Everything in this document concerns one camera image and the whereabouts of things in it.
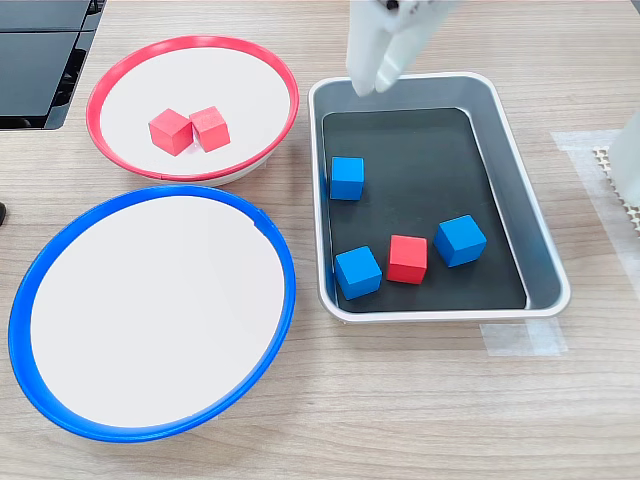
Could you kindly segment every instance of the black device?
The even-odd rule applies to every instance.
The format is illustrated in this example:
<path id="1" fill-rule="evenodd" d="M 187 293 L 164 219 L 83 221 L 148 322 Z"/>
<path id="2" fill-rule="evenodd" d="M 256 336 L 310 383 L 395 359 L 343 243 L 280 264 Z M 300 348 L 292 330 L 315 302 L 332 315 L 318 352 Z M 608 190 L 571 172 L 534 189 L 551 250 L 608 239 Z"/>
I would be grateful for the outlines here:
<path id="1" fill-rule="evenodd" d="M 62 126 L 105 0 L 0 0 L 0 130 Z"/>

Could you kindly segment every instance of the white bowl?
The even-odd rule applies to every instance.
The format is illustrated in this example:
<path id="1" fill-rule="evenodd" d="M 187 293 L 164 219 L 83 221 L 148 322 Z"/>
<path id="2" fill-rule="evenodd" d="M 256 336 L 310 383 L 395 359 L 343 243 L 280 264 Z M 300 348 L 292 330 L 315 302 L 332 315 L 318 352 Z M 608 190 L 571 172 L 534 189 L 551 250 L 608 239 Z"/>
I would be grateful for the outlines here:
<path id="1" fill-rule="evenodd" d="M 222 185 L 264 163 L 295 121 L 296 80 L 270 51 L 244 40 L 187 36 L 138 50 L 98 82 L 87 128 L 98 149 L 126 170 L 157 180 Z M 231 143 L 177 156 L 151 142 L 148 123 L 171 108 L 188 117 L 215 106 Z"/>

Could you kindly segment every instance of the table surface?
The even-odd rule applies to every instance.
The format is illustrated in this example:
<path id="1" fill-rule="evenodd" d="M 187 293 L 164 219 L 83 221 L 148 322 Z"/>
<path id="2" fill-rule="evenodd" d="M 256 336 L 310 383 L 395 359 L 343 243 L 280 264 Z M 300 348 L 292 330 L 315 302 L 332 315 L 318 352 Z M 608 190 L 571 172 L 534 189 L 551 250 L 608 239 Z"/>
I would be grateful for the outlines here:
<path id="1" fill-rule="evenodd" d="M 260 23 L 263 28 L 256 28 Z M 65 126 L 0 132 L 0 478 L 637 479 L 640 308 L 551 132 L 621 128 L 640 105 L 640 16 L 627 1 L 476 1 L 413 70 L 496 85 L 573 287 L 560 357 L 492 357 L 477 324 L 345 326 L 316 294 L 306 92 L 344 75 L 346 2 L 109 2 Z M 266 169 L 228 186 L 274 219 L 298 273 L 295 319 L 262 380 L 221 418 L 142 445 L 51 424 L 15 382 L 7 323 L 19 282 L 68 222 L 152 185 L 107 161 L 91 89 L 151 42 L 225 34 L 281 56 L 303 94 Z"/>

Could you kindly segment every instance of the metal tray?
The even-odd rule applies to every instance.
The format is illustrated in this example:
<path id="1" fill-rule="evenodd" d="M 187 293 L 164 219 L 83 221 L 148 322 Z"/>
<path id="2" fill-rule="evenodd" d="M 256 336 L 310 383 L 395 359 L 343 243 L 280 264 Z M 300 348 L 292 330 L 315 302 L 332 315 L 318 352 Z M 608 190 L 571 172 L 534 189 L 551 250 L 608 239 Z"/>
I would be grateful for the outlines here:
<path id="1" fill-rule="evenodd" d="M 472 73 L 406 76 L 358 97 L 347 78 L 309 92 L 319 296 L 346 323 L 540 318 L 570 288 L 493 85 Z M 365 159 L 358 202 L 330 200 L 332 157 Z M 471 214 L 487 236 L 482 257 L 447 268 L 433 248 L 440 222 Z M 386 269 L 392 234 L 429 240 L 419 286 L 387 282 L 346 300 L 336 254 L 368 245 Z"/>

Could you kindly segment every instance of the bowl rim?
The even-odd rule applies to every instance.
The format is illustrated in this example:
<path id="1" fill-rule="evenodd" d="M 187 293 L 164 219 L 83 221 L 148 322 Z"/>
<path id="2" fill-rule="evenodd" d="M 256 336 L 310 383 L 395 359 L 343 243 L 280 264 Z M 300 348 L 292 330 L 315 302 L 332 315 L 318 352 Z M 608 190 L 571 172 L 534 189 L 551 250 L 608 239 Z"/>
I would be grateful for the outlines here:
<path id="1" fill-rule="evenodd" d="M 284 81 L 287 90 L 289 91 L 289 116 L 287 121 L 280 132 L 280 134 L 261 152 L 257 153 L 253 157 L 237 163 L 231 167 L 224 168 L 222 170 L 216 170 L 207 173 L 198 173 L 194 175 L 173 175 L 160 172 L 152 172 L 150 170 L 144 170 L 142 168 L 135 167 L 117 155 L 111 147 L 107 144 L 102 135 L 102 129 L 100 127 L 100 114 L 104 102 L 111 92 L 111 89 L 120 81 L 124 75 L 141 63 L 163 55 L 165 53 L 173 52 L 176 50 L 185 50 L 189 48 L 226 48 L 229 50 L 236 50 L 239 52 L 247 53 L 262 60 L 271 68 L 273 68 L 278 75 Z M 93 88 L 86 109 L 86 122 L 87 129 L 89 130 L 89 136 L 93 143 L 98 147 L 98 150 L 102 152 L 113 163 L 119 167 L 124 168 L 138 175 L 142 175 L 157 180 L 170 180 L 175 182 L 198 182 L 204 180 L 222 179 L 229 175 L 241 172 L 265 158 L 269 155 L 273 149 L 287 136 L 298 114 L 300 107 L 300 93 L 298 91 L 298 84 L 296 82 L 293 73 L 287 67 L 287 65 L 273 52 L 267 50 L 255 43 L 241 40 L 239 38 L 223 37 L 216 35 L 187 35 L 183 37 L 175 37 L 167 40 L 162 40 L 151 45 L 147 45 L 130 55 L 126 56 L 114 66 L 112 66 L 107 73 L 98 81 Z"/>
<path id="2" fill-rule="evenodd" d="M 88 420 L 64 406 L 40 375 L 31 346 L 31 314 L 44 276 L 64 250 L 87 229 L 127 207 L 173 196 L 191 196 L 225 203 L 247 215 L 273 245 L 284 275 L 284 296 L 278 326 L 264 354 L 249 374 L 224 397 L 193 415 L 146 427 L 118 427 Z M 244 396 L 269 368 L 291 326 L 296 299 L 293 257 L 286 241 L 266 213 L 224 190 L 198 185 L 159 185 L 125 193 L 92 208 L 67 225 L 42 249 L 25 274 L 9 316 L 9 358 L 18 385 L 32 405 L 51 422 L 77 435 L 103 442 L 136 443 L 157 440 L 190 430 L 216 417 Z"/>

